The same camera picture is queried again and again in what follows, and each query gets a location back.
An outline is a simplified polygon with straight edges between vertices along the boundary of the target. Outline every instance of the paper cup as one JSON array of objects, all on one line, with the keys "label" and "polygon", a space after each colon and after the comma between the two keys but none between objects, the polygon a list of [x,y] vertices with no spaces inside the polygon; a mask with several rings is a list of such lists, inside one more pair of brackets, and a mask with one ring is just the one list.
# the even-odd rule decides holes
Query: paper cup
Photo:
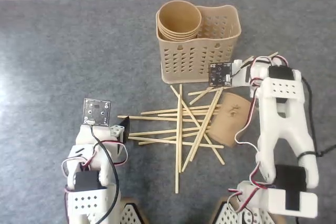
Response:
[{"label": "paper cup", "polygon": [[170,1],[159,10],[159,27],[170,35],[197,33],[201,26],[201,12],[187,1]]}]

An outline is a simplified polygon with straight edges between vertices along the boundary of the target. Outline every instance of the cable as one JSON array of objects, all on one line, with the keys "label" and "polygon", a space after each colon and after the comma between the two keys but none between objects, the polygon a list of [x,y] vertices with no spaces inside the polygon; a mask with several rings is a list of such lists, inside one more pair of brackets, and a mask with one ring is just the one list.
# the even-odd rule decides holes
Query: cable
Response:
[{"label": "cable", "polygon": [[275,56],[272,57],[272,59],[274,59],[274,58],[278,58],[278,59],[282,60],[285,63],[286,67],[289,67],[289,63],[284,56],[275,55]]},{"label": "cable", "polygon": [[115,181],[115,194],[114,194],[114,199],[113,199],[113,202],[112,202],[112,204],[111,204],[111,206],[110,206],[110,208],[107,210],[107,212],[97,221],[97,223],[96,224],[100,224],[100,223],[102,223],[105,219],[106,219],[106,217],[112,212],[112,210],[114,209],[114,207],[115,207],[115,205],[116,205],[116,203],[117,203],[117,200],[118,200],[118,195],[119,195],[119,178],[118,178],[118,173],[117,173],[117,170],[116,170],[116,167],[115,167],[115,165],[114,165],[114,163],[113,163],[113,160],[112,160],[112,158],[111,158],[111,156],[110,156],[110,154],[109,154],[109,152],[108,152],[108,150],[106,149],[106,147],[101,143],[101,141],[95,136],[95,134],[93,133],[93,127],[92,127],[92,125],[90,125],[90,129],[91,129],[91,134],[92,134],[92,136],[94,137],[94,139],[97,141],[97,143],[98,143],[98,145],[103,149],[103,151],[105,152],[105,154],[106,154],[106,157],[107,157],[107,159],[109,160],[109,162],[110,162],[110,164],[111,164],[111,166],[112,166],[112,170],[113,170],[113,173],[114,173],[114,177],[115,177],[115,179],[116,179],[116,181]]},{"label": "cable", "polygon": [[250,194],[250,196],[248,196],[248,198],[244,201],[244,203],[238,208],[238,210],[236,211],[241,212],[246,206],[247,204],[251,201],[251,199],[253,198],[254,194],[256,194],[256,192],[259,190],[258,187],[254,188],[252,193]]},{"label": "cable", "polygon": [[[100,141],[101,143],[103,143],[103,144],[105,144],[105,143],[110,143],[110,144],[117,144],[117,145],[121,145],[121,146],[123,146],[124,147],[124,150],[125,150],[125,152],[126,152],[126,158],[125,158],[125,160],[124,161],[122,161],[122,162],[115,162],[114,163],[114,165],[115,166],[119,166],[119,165],[123,165],[123,164],[125,164],[126,162],[127,162],[127,160],[128,160],[128,151],[127,151],[127,148],[126,148],[126,146],[123,144],[123,143],[121,143],[121,142],[119,142],[119,141],[117,141],[117,140],[103,140],[103,141]],[[92,160],[93,160],[93,157],[96,155],[96,153],[97,153],[97,151],[96,151],[96,146],[98,146],[98,144],[95,144],[94,145],[94,147],[93,147],[93,155],[90,157],[90,159],[83,165],[83,167],[87,167],[91,162],[92,162]]]},{"label": "cable", "polygon": [[254,170],[250,173],[250,176],[249,176],[249,180],[250,180],[250,183],[255,185],[256,187],[258,187],[259,189],[267,189],[266,185],[261,185],[259,184],[258,182],[256,182],[253,177],[254,175],[256,175],[258,169],[259,169],[259,165],[260,165],[260,162],[257,163],[256,167],[254,168]]},{"label": "cable", "polygon": [[62,169],[63,176],[65,176],[66,178],[68,177],[68,174],[66,173],[65,168],[64,168],[64,164],[66,162],[68,162],[70,160],[83,159],[84,162],[81,162],[81,163],[83,163],[83,165],[87,163],[88,160],[86,158],[82,157],[81,155],[82,154],[79,154],[79,155],[74,156],[74,157],[68,157],[68,158],[66,158],[65,160],[62,161],[62,163],[61,163],[61,169]]},{"label": "cable", "polygon": [[248,144],[250,146],[252,146],[257,152],[259,152],[258,148],[253,144],[253,143],[250,143],[250,142],[240,142],[237,140],[237,136],[243,132],[245,129],[247,129],[247,127],[249,126],[249,124],[251,123],[251,120],[252,120],[252,115],[253,115],[253,110],[254,110],[254,106],[256,104],[256,91],[257,91],[258,88],[255,89],[254,91],[254,94],[253,94],[253,101],[251,103],[251,106],[250,106],[250,109],[249,109],[249,113],[248,113],[248,118],[247,118],[247,122],[245,124],[245,126],[240,130],[238,131],[236,134],[235,134],[235,141],[237,144],[241,145],[241,144]]},{"label": "cable", "polygon": [[331,145],[328,148],[326,148],[323,151],[318,151],[317,148],[317,140],[316,140],[316,132],[315,132],[315,125],[313,120],[313,93],[311,90],[311,86],[309,85],[308,81],[305,79],[305,77],[301,77],[302,82],[306,85],[306,88],[308,90],[308,117],[309,117],[309,125],[310,125],[310,132],[311,132],[311,138],[313,139],[313,145],[314,145],[314,151],[307,151],[301,153],[297,160],[299,161],[303,156],[306,155],[315,155],[316,157],[323,157],[325,154],[329,153],[330,151],[336,149],[336,144]]}]

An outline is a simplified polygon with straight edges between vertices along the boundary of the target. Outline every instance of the white wire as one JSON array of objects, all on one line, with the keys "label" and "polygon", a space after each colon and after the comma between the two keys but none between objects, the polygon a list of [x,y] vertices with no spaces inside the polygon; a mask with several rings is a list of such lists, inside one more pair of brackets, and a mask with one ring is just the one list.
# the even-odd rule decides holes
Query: white wire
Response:
[{"label": "white wire", "polygon": [[61,164],[61,169],[62,169],[62,173],[63,173],[63,176],[65,176],[66,178],[68,177],[67,173],[65,172],[65,168],[64,168],[64,164],[70,160],[76,160],[76,159],[82,159],[84,160],[83,163],[85,163],[87,161],[86,158],[84,157],[81,157],[81,156],[78,156],[78,157],[69,157],[69,158],[66,158],[65,160],[62,161],[62,164]]},{"label": "white wire", "polygon": [[[121,145],[121,146],[124,147],[125,152],[126,152],[126,159],[125,159],[124,162],[122,162],[122,163],[120,163],[120,164],[115,164],[116,166],[123,165],[123,164],[125,164],[125,163],[128,161],[128,151],[127,151],[126,146],[125,146],[123,143],[121,143],[121,142],[105,142],[105,141],[102,141],[102,144],[103,144],[103,145],[105,145],[105,144],[117,144],[117,145]],[[96,154],[96,150],[94,151],[92,157],[89,159],[88,162],[90,162],[90,161],[92,160],[92,158],[94,157],[95,154]]]},{"label": "white wire", "polygon": [[250,183],[251,183],[252,185],[254,185],[254,186],[256,186],[256,187],[258,187],[258,188],[260,188],[260,189],[265,189],[265,188],[263,188],[263,187],[261,187],[261,186],[255,184],[255,183],[253,183],[253,181],[252,181],[252,175],[258,170],[259,165],[260,165],[260,161],[257,163],[256,167],[255,167],[255,168],[253,169],[253,171],[250,173],[250,175],[249,175],[249,181],[250,181]]},{"label": "white wire", "polygon": [[249,116],[249,118],[248,118],[248,121],[247,121],[246,125],[245,125],[240,131],[238,131],[238,132],[235,134],[235,141],[236,141],[237,144],[248,144],[248,145],[252,146],[257,152],[259,152],[258,148],[257,148],[253,143],[250,143],[250,142],[240,142],[240,141],[237,140],[237,136],[238,136],[241,132],[243,132],[245,129],[247,129],[247,127],[248,127],[249,124],[251,123],[252,115],[253,115],[253,111],[254,111],[254,106],[255,106],[255,104],[256,104],[256,100],[257,100],[257,99],[256,99],[256,97],[255,97],[255,95],[254,95],[253,102],[252,102],[252,104],[251,104],[251,106],[252,106],[252,108],[251,108],[251,113],[250,113],[250,116]]},{"label": "white wire", "polygon": [[233,209],[233,207],[232,207],[232,205],[231,205],[231,203],[230,203],[230,200],[231,200],[233,197],[238,196],[238,195],[241,195],[241,194],[242,194],[242,192],[241,192],[241,191],[238,191],[238,192],[236,192],[236,193],[234,193],[234,194],[231,194],[231,195],[227,198],[227,200],[226,200],[227,205],[228,205],[228,207],[230,208],[230,210],[231,210],[232,212],[236,212],[236,210]]},{"label": "white wire", "polygon": [[272,59],[273,58],[280,58],[280,59],[282,59],[285,62],[285,64],[286,64],[287,67],[289,66],[288,60],[284,56],[275,55],[275,56],[272,57]]}]

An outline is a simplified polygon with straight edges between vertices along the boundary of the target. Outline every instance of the perforated plate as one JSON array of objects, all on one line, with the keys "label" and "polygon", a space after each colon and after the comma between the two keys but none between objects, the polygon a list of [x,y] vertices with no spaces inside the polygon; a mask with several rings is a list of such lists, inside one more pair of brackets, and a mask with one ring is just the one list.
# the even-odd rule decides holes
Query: perforated plate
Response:
[{"label": "perforated plate", "polygon": [[264,210],[252,208],[249,211],[244,209],[236,214],[231,209],[232,207],[229,208],[225,203],[214,224],[275,224],[268,212]]},{"label": "perforated plate", "polygon": [[267,78],[261,85],[261,88],[264,87],[271,97],[304,99],[302,83],[298,81]]},{"label": "perforated plate", "polygon": [[132,204],[126,204],[121,213],[120,224],[143,224],[141,216],[139,216]]},{"label": "perforated plate", "polygon": [[70,215],[85,215],[107,211],[107,189],[78,191],[68,194],[68,211]]}]

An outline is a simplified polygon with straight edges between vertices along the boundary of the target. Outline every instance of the brown cardboard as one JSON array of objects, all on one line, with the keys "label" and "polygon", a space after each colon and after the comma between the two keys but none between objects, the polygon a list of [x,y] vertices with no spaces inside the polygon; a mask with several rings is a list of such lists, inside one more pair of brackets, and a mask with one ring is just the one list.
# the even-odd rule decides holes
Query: brown cardboard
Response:
[{"label": "brown cardboard", "polygon": [[222,107],[213,121],[209,136],[215,141],[229,147],[235,145],[235,134],[247,121],[251,103],[233,93],[225,93]]}]

